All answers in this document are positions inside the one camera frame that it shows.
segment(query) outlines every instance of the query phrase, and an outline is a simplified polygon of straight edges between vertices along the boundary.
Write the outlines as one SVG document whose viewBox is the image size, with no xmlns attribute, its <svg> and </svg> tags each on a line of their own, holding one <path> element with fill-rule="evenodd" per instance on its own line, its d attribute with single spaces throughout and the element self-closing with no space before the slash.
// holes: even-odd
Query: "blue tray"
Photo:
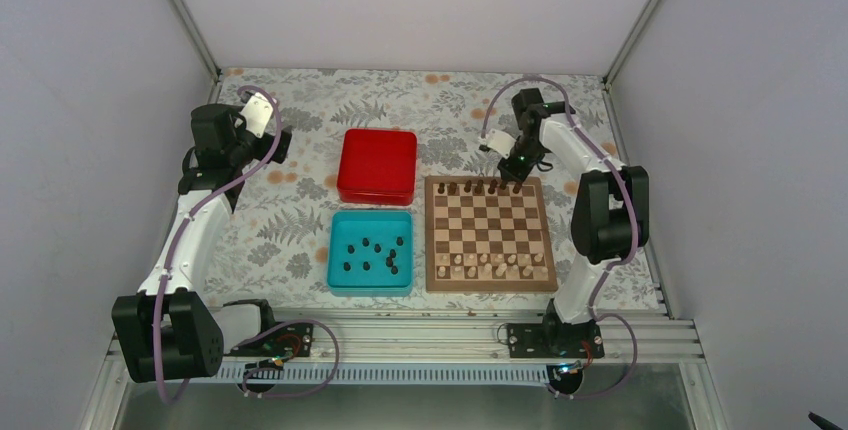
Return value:
<svg viewBox="0 0 848 430">
<path fill-rule="evenodd" d="M 391 250 L 396 253 L 392 259 L 396 274 L 386 265 Z M 408 212 L 340 211 L 333 216 L 330 233 L 327 286 L 340 297 L 407 296 L 412 291 L 413 252 L 412 215 Z"/>
</svg>

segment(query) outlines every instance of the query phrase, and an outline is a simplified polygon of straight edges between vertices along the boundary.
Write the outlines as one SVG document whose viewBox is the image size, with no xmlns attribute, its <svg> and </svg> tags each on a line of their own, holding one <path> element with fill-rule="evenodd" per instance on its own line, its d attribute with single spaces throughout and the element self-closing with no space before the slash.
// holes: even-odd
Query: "red plastic container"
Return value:
<svg viewBox="0 0 848 430">
<path fill-rule="evenodd" d="M 412 132 L 348 130 L 336 183 L 339 198 L 347 203 L 409 205 L 417 158 L 418 139 Z"/>
</svg>

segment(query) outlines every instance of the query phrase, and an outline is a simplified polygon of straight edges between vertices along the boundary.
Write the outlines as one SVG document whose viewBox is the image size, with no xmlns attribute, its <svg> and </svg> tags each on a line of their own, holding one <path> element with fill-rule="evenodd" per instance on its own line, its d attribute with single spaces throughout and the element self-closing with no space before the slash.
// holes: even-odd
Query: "chessboard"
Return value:
<svg viewBox="0 0 848 430">
<path fill-rule="evenodd" d="M 424 194 L 428 292 L 556 291 L 538 177 L 430 176 Z"/>
</svg>

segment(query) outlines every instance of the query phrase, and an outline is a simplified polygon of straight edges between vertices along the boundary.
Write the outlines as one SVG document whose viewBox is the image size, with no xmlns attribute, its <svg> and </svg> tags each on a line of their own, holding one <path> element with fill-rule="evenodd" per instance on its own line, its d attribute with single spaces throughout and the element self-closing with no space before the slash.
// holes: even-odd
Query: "gray wall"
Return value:
<svg viewBox="0 0 848 430">
<path fill-rule="evenodd" d="M 646 1 L 186 3 L 222 66 L 602 75 Z"/>
<path fill-rule="evenodd" d="M 848 428 L 848 0 L 665 0 L 614 83 L 734 428 Z"/>
<path fill-rule="evenodd" d="M 0 415 L 72 428 L 211 87 L 167 0 L 0 0 Z"/>
</svg>

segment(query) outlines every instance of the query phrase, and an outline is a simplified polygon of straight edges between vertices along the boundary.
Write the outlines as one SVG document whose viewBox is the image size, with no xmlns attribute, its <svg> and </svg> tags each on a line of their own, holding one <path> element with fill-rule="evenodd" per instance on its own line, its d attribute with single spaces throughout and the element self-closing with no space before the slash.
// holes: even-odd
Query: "table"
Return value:
<svg viewBox="0 0 848 430">
<path fill-rule="evenodd" d="M 425 290 L 424 177 L 493 175 L 498 157 L 478 150 L 477 136 L 489 99 L 521 75 L 502 73 L 230 68 L 219 102 L 236 104 L 236 89 L 258 85 L 280 101 L 284 125 L 294 127 L 289 157 L 270 164 L 245 184 L 236 210 L 215 249 L 204 295 L 210 306 L 265 298 L 275 307 L 379 311 L 542 310 L 550 294 L 431 294 Z M 587 131 L 607 151 L 616 147 L 594 76 L 545 75 L 562 83 Z M 555 89 L 538 85 L 546 101 Z M 495 106 L 490 128 L 517 135 L 510 89 Z M 345 204 L 335 189 L 344 132 L 351 127 L 410 130 L 418 136 L 418 174 L 413 204 L 415 284 L 408 297 L 336 297 L 326 284 L 332 215 Z M 569 221 L 577 191 L 551 156 L 540 174 L 557 276 L 562 283 L 575 250 Z M 655 285 L 644 253 L 616 270 L 598 302 L 602 309 L 656 310 Z"/>
</svg>

